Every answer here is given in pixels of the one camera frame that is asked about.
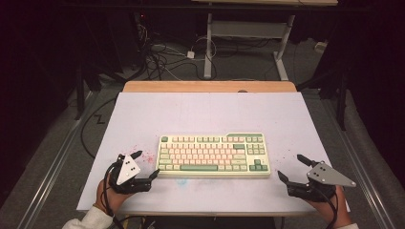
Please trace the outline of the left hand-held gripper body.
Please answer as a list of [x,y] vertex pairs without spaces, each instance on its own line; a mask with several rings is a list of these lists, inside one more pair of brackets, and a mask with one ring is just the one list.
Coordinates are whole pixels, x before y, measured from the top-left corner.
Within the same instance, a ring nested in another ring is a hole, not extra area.
[[118,194],[135,194],[151,189],[150,178],[136,178],[140,168],[130,155],[119,155],[110,174],[109,185]]

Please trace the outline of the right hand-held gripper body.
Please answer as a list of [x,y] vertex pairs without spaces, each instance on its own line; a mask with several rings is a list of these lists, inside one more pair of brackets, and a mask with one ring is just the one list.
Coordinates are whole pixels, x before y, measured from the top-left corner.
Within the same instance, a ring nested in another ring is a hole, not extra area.
[[324,161],[315,161],[316,165],[307,172],[308,183],[288,181],[288,195],[313,202],[327,202],[335,195],[336,186],[352,187],[356,183],[331,168]]

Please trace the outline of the cream and green keyboard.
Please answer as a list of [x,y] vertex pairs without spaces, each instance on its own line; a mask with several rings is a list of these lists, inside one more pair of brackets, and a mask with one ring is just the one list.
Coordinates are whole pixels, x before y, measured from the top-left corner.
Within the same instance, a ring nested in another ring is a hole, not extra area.
[[167,177],[268,177],[271,173],[260,133],[164,135],[156,168]]

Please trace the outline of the person's left hand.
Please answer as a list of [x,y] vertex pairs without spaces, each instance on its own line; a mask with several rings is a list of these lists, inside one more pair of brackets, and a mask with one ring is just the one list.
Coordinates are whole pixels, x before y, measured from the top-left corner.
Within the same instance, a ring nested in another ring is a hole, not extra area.
[[102,210],[109,216],[113,216],[121,205],[132,196],[132,194],[118,194],[111,189],[108,180],[103,179],[97,186],[95,207]]

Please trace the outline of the person's right hand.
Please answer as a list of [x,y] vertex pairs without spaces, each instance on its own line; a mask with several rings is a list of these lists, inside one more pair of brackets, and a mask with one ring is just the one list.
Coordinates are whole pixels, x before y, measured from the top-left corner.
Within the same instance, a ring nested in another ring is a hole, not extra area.
[[308,200],[320,214],[321,218],[331,225],[332,229],[352,224],[352,219],[347,211],[346,198],[341,186],[337,186],[335,195],[328,202],[313,202]]

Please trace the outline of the black metal stand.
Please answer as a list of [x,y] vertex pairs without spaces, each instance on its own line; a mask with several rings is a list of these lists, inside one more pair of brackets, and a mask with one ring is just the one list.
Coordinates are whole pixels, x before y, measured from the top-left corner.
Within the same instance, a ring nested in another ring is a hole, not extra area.
[[79,120],[84,111],[85,98],[84,98],[84,83],[82,76],[82,65],[79,64],[76,68],[76,120]]

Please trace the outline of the aluminium floor rail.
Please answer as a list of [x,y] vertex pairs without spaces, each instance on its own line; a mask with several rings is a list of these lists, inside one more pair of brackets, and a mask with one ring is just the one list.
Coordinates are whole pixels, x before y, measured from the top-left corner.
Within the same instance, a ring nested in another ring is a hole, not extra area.
[[323,100],[338,141],[343,144],[340,154],[329,153],[333,165],[347,167],[357,187],[347,188],[346,196],[351,215],[361,229],[399,229],[392,196],[397,198],[397,180],[377,151],[354,104],[349,101],[344,114],[345,130],[336,119],[333,101]]
[[18,199],[27,201],[16,229],[32,229],[84,123],[83,116],[88,114],[97,97],[98,93],[85,93],[84,110],[78,112],[78,107],[68,107],[40,143],[15,188]]

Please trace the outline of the white metal desk frame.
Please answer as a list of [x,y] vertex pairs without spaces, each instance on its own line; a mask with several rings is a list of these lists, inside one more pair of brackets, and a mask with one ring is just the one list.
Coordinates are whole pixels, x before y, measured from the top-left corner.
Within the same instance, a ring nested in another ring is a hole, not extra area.
[[207,16],[206,48],[204,56],[203,78],[212,78],[212,67],[216,45],[212,37],[242,37],[242,38],[270,38],[280,39],[280,49],[273,53],[276,70],[282,81],[288,81],[288,75],[283,63],[283,55],[290,32],[293,27],[295,16],[290,15],[285,23],[266,22],[237,22],[213,20],[212,14]]

